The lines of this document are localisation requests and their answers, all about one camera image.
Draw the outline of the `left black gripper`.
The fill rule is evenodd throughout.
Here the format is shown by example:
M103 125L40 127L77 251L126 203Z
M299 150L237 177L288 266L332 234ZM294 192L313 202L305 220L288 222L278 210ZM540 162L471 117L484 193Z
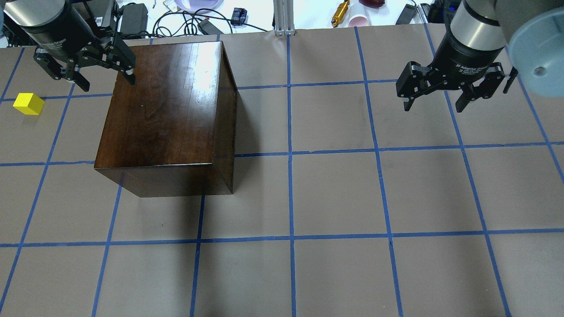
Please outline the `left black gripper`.
M84 92L90 82L79 68L102 66L119 71L135 85L136 56L115 34L115 13L107 26L97 26L89 9L84 19L77 9L22 9L21 28L37 43L36 63L53 80L67 80Z

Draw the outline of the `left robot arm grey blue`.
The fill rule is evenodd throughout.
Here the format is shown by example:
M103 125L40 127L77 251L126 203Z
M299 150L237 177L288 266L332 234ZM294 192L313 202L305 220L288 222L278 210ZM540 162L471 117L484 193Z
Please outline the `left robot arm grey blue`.
M135 84L136 57L115 30L116 22L97 26L70 0L7 0L4 13L36 43L34 60L53 80L75 83L84 92L90 82L78 69L100 66L120 72Z

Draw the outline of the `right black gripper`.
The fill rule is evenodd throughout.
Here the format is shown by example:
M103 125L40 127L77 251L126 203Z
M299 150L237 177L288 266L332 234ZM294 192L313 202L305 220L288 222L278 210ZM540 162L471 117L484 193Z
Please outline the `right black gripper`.
M470 102L479 98L491 98L505 78L502 64L494 63L501 50L470 48L447 31L428 67L407 62L397 79L396 92L404 100L404 111L410 111L415 99L434 92L435 85L439 90L461 88L462 94L455 104L457 113L463 112ZM473 83L483 76L483 81L475 87Z

